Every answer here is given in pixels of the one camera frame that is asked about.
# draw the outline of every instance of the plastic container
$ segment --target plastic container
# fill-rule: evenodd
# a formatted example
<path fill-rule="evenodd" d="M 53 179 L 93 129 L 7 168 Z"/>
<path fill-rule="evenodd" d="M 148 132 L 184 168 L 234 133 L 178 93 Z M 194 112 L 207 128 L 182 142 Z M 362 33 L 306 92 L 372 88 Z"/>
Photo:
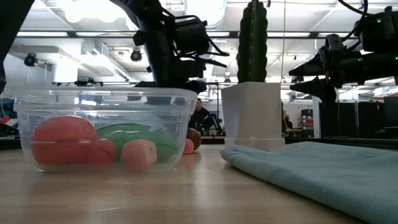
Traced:
<path fill-rule="evenodd" d="M 197 94 L 170 88 L 40 87 L 15 99 L 22 149 L 44 171 L 169 170 Z"/>

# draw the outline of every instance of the table surface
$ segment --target table surface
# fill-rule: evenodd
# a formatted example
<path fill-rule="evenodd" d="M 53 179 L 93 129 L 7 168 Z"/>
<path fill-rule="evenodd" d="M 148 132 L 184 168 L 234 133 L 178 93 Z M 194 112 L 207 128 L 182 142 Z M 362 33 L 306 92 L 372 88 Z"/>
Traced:
<path fill-rule="evenodd" d="M 362 223 L 231 167 L 221 147 L 152 174 L 42 173 L 0 151 L 0 223 Z"/>

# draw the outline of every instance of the teal towel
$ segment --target teal towel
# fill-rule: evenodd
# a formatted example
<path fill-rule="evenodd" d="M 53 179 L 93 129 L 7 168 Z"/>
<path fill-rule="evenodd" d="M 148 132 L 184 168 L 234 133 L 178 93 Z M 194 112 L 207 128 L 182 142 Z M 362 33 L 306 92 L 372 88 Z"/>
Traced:
<path fill-rule="evenodd" d="M 302 142 L 274 152 L 228 146 L 238 169 L 369 223 L 398 223 L 398 152 Z"/>

